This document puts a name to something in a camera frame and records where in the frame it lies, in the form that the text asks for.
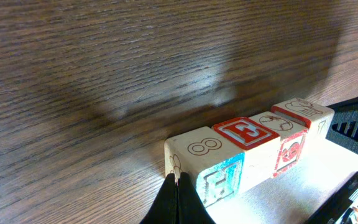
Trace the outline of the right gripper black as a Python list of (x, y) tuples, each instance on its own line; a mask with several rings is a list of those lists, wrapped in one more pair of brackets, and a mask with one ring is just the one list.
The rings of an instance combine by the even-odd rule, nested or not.
[[(329, 108), (334, 110), (334, 117), (326, 139), (358, 154), (358, 97), (330, 105)], [(304, 224), (352, 223), (355, 211), (351, 205), (357, 197), (358, 172), (332, 194)]]

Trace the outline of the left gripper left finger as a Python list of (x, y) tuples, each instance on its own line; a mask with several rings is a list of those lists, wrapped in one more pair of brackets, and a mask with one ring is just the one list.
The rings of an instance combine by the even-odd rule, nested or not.
[(140, 224), (176, 224), (177, 203), (175, 175), (168, 174)]

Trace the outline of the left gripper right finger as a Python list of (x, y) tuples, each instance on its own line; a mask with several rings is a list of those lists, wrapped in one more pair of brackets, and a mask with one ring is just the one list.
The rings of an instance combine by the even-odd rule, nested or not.
[(178, 222), (180, 224), (215, 224), (186, 172), (181, 172), (178, 180)]

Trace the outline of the wooden block plain I elephant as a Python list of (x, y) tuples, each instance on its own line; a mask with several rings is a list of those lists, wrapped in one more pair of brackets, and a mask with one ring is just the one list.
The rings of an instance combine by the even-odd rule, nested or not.
[(271, 112), (308, 128), (308, 144), (326, 138), (335, 114), (331, 108), (302, 98), (277, 103), (271, 107)]

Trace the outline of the wooden block blue H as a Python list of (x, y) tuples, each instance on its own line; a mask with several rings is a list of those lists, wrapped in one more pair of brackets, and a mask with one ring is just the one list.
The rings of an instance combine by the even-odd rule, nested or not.
[(205, 126), (164, 142), (165, 174), (175, 182), (182, 172), (190, 176), (204, 207), (235, 196), (240, 187), (244, 151)]

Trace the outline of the wooden block red 6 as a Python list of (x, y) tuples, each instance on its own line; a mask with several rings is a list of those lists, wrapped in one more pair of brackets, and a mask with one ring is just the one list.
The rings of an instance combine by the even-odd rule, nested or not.
[(297, 165), (308, 134), (308, 128), (269, 111), (251, 116), (250, 119), (280, 136), (273, 178)]

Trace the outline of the wooden block green side I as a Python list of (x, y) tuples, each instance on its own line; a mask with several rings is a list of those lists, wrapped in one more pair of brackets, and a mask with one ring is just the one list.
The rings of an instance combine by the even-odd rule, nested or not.
[(272, 176), (280, 147), (278, 133), (247, 117), (215, 124), (212, 129), (244, 151), (240, 193)]

